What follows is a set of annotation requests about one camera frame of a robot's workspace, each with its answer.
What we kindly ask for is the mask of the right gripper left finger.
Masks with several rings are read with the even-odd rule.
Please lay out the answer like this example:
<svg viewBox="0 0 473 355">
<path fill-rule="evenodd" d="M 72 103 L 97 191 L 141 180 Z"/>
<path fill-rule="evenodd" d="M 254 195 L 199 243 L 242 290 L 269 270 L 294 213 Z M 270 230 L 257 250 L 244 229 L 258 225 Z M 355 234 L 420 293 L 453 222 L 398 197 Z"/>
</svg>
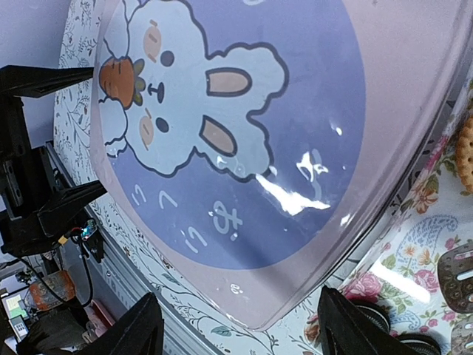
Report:
<svg viewBox="0 0 473 355">
<path fill-rule="evenodd" d="M 77 354 L 163 354 L 164 319 L 154 293 L 144 294 L 106 333 Z"/>
</svg>

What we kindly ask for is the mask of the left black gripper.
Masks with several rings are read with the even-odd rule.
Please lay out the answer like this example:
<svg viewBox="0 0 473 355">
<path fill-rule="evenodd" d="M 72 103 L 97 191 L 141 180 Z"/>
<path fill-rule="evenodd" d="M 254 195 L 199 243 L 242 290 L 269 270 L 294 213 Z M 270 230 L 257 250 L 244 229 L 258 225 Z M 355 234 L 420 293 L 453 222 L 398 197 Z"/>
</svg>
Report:
<svg viewBox="0 0 473 355">
<path fill-rule="evenodd" d="M 32 148 L 19 97 L 40 98 L 93 77 L 93 67 L 1 68 L 1 250 L 10 255 L 42 254 L 58 247 L 57 236 L 85 206 L 102 195 L 92 181 L 61 191 L 44 146 Z"/>
</svg>

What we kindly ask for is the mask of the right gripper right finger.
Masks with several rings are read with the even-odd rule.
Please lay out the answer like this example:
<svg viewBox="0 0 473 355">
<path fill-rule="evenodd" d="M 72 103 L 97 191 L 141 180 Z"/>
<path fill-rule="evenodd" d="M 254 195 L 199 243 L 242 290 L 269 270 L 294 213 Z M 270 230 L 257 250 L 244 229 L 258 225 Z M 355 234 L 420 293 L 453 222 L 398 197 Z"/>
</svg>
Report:
<svg viewBox="0 0 473 355">
<path fill-rule="evenodd" d="M 324 354 L 418 354 L 384 333 L 334 288 L 322 288 L 318 317 Z"/>
</svg>

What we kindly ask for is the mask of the metal serving tongs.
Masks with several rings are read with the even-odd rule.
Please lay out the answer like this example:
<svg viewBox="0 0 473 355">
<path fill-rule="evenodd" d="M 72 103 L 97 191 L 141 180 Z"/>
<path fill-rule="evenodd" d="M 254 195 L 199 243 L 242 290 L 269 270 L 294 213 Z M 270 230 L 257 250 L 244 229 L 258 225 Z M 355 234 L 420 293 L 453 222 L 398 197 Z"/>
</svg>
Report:
<svg viewBox="0 0 473 355">
<path fill-rule="evenodd" d="M 472 243 L 443 254 L 438 281 L 446 304 L 461 320 L 451 333 L 452 354 L 472 354 Z"/>
</svg>

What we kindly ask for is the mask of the silver metal tray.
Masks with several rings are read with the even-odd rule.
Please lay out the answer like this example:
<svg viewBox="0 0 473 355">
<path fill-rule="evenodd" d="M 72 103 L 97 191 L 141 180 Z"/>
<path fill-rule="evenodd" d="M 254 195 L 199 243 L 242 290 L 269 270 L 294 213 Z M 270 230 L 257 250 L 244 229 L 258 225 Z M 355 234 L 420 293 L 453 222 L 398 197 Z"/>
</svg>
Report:
<svg viewBox="0 0 473 355">
<path fill-rule="evenodd" d="M 106 1 L 95 173 L 221 314 L 265 330 L 380 214 L 471 37 L 470 1 Z"/>
</svg>

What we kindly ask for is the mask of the black sandwich cookie left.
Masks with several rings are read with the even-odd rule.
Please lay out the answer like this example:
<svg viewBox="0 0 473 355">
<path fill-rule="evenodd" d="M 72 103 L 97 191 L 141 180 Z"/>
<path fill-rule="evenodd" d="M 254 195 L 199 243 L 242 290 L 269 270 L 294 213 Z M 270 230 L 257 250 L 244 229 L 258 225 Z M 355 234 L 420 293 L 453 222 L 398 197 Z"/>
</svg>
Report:
<svg viewBox="0 0 473 355">
<path fill-rule="evenodd" d="M 376 304 L 362 300 L 353 300 L 353 304 L 384 333 L 388 334 L 390 332 L 391 325 L 389 315 L 384 309 Z"/>
</svg>

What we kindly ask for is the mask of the black sandwich cookie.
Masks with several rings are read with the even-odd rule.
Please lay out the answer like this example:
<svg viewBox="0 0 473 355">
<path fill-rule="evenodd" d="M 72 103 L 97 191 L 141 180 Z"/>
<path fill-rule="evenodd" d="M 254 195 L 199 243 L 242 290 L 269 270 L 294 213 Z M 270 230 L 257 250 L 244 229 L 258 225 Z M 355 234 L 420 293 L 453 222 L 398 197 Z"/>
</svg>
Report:
<svg viewBox="0 0 473 355">
<path fill-rule="evenodd" d="M 433 338 L 424 334 L 402 334 L 398 337 L 398 341 L 418 354 L 441 355 L 439 344 Z"/>
<path fill-rule="evenodd" d="M 384 309 L 376 304 L 362 300 L 353 300 L 353 304 L 384 333 L 388 334 L 390 332 L 391 325 L 389 315 Z"/>
</svg>

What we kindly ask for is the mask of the floral cookie tray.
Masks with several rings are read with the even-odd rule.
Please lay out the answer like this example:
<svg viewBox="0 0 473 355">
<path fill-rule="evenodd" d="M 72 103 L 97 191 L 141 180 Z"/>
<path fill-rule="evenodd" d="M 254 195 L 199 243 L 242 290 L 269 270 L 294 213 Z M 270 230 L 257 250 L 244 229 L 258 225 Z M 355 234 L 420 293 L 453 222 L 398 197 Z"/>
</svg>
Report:
<svg viewBox="0 0 473 355">
<path fill-rule="evenodd" d="M 442 354 L 452 353 L 452 330 L 467 319 L 443 298 L 438 264 L 445 253 L 472 242 L 472 194 L 460 182 L 455 164 L 457 134 L 471 114 L 469 73 L 403 203 L 339 288 L 349 300 L 387 311 L 391 335 L 430 336 Z"/>
</svg>

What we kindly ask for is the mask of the black sandwich cookie right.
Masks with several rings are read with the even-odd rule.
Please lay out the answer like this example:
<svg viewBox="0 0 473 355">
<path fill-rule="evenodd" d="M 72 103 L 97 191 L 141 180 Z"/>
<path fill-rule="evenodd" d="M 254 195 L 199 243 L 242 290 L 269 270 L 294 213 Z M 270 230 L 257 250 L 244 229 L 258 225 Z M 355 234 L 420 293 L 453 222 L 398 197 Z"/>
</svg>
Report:
<svg viewBox="0 0 473 355">
<path fill-rule="evenodd" d="M 441 355 L 439 344 L 433 338 L 424 334 L 402 334 L 398 337 L 398 341 L 418 354 Z"/>
</svg>

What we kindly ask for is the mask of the orange drink bottle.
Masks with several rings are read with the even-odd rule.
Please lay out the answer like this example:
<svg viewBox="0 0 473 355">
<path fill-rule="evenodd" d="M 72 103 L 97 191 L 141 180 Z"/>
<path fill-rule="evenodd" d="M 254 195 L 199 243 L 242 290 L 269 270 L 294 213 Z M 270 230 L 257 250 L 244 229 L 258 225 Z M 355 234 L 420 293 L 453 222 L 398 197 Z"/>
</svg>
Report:
<svg viewBox="0 0 473 355">
<path fill-rule="evenodd" d="M 29 287 L 32 306 L 48 311 L 75 298 L 75 285 L 65 270 L 57 271 L 37 280 Z"/>
</svg>

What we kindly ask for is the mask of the front aluminium rail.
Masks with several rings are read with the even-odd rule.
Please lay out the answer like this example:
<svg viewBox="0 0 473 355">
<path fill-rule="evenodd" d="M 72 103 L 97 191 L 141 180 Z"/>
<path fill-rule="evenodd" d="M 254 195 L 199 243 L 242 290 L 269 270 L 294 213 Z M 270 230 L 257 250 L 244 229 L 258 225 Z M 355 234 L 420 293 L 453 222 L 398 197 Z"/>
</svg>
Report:
<svg viewBox="0 0 473 355">
<path fill-rule="evenodd" d="M 164 319 L 164 354 L 221 354 L 206 334 L 194 326 L 205 319 L 189 298 L 195 296 L 177 272 L 120 213 L 109 195 L 85 208 L 98 223 L 103 238 L 103 259 L 91 262 L 101 281 L 131 308 L 144 294 L 155 294 Z"/>
</svg>

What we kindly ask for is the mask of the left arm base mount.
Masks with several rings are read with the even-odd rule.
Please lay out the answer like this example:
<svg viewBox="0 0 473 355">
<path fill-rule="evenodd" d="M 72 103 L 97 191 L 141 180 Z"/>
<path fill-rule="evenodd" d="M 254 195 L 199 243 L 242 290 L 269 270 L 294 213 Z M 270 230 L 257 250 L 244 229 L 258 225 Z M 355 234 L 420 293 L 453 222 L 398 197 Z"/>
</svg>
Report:
<svg viewBox="0 0 473 355">
<path fill-rule="evenodd" d="M 82 227 L 71 228 L 59 238 L 58 243 L 63 246 L 69 241 L 77 246 L 83 258 L 93 258 L 96 263 L 101 263 L 104 258 L 103 237 L 93 218 L 88 219 Z"/>
</svg>

